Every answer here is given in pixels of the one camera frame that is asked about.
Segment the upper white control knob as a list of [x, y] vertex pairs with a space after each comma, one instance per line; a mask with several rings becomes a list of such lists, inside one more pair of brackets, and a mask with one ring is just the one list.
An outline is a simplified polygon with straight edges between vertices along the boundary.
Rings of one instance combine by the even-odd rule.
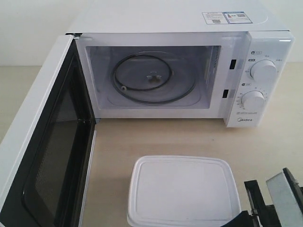
[[277, 77], [277, 68], [270, 60], [261, 60], [251, 67], [250, 76], [260, 83], [274, 81]]

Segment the glass turntable plate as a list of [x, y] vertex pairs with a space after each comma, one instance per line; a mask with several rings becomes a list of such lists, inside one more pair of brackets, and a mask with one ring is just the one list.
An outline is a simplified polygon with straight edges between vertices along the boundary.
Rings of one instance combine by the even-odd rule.
[[169, 52], [143, 51], [121, 59], [111, 71], [115, 90], [144, 105], [163, 105], [188, 95], [196, 86], [197, 69]]

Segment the warning label sticker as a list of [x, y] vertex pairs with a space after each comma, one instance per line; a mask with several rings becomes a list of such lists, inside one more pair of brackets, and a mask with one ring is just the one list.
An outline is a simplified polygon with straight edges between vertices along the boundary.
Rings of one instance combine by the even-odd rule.
[[244, 11], [203, 12], [202, 15], [208, 25], [252, 24]]

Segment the white plastic food container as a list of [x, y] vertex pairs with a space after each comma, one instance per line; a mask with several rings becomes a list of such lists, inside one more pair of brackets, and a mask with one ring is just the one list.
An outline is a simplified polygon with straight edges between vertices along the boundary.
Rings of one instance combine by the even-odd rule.
[[133, 227], [221, 227], [241, 213], [229, 164], [217, 158], [148, 155], [133, 167], [127, 222]]

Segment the lower white timer knob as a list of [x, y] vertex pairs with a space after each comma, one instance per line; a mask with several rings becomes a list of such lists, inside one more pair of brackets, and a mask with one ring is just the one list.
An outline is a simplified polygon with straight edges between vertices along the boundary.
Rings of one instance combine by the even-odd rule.
[[262, 109], [265, 103], [263, 94], [260, 91], [250, 91], [241, 98], [241, 104], [245, 110], [256, 111]]

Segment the white microwave door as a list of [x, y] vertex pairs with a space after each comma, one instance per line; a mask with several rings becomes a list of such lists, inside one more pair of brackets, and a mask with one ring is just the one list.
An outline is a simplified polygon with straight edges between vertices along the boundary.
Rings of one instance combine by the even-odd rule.
[[0, 224], [79, 227], [95, 116], [76, 36], [56, 40], [0, 145]]

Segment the white microwave oven body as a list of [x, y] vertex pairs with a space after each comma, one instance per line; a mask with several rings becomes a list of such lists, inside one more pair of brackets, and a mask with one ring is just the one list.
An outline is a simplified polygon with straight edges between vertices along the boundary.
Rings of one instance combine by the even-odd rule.
[[[208, 25], [203, 12], [244, 11], [252, 24]], [[294, 42], [286, 25], [258, 0], [97, 0], [72, 22], [94, 115], [105, 118], [222, 119], [227, 127], [260, 124]], [[113, 67], [143, 51], [169, 52], [197, 69], [195, 88], [163, 105], [144, 105], [119, 94]], [[277, 68], [274, 81], [256, 82], [261, 60]], [[241, 98], [260, 91], [262, 109], [245, 110]]]

